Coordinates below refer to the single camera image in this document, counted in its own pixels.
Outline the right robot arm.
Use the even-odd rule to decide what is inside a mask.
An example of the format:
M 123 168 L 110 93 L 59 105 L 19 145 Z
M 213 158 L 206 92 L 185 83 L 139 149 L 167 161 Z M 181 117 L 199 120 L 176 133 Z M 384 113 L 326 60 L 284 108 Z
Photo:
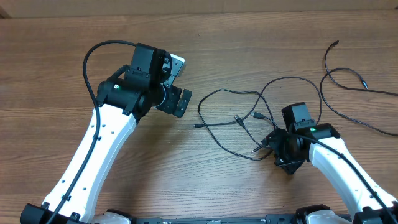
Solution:
M 350 223 L 397 223 L 397 199 L 372 180 L 331 124 L 317 124 L 304 102 L 283 108 L 282 116 L 285 128 L 262 140 L 277 166 L 291 175 L 305 161 L 311 163 L 341 197 Z

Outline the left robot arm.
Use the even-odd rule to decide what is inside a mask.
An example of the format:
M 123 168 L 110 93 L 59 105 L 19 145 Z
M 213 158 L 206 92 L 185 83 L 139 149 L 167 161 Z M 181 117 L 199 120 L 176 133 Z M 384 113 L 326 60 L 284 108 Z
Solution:
M 21 223 L 135 223 L 128 213 L 96 215 L 101 188 L 127 138 L 152 108 L 181 118 L 191 91 L 173 85 L 185 59 L 164 49 L 134 44 L 131 63 L 89 88 L 94 104 L 86 133 L 66 171 L 41 206 L 27 204 Z

